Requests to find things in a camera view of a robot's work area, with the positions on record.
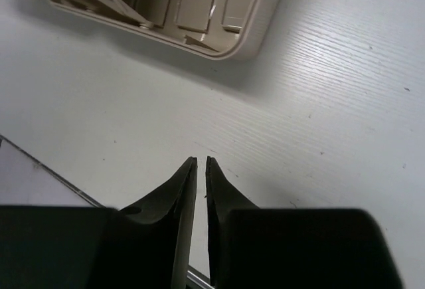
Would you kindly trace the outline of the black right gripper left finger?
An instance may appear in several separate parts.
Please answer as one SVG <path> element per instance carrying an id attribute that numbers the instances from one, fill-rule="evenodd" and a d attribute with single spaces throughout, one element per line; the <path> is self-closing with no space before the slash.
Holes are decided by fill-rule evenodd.
<path id="1" fill-rule="evenodd" d="M 2 288 L 184 288 L 197 161 L 127 207 L 1 207 Z"/>

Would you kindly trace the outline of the beige plastic toolbox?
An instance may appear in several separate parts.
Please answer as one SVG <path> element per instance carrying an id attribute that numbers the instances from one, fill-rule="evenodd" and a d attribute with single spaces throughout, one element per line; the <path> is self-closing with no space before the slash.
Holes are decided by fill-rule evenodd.
<path id="1" fill-rule="evenodd" d="M 258 54 L 280 0 L 46 1 L 209 60 L 248 60 Z"/>

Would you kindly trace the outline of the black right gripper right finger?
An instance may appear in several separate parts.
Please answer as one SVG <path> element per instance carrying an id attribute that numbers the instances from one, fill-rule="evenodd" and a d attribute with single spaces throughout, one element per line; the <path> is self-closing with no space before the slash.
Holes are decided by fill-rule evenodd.
<path id="1" fill-rule="evenodd" d="M 360 209 L 262 209 L 206 164 L 215 288 L 394 288 L 395 264 Z"/>

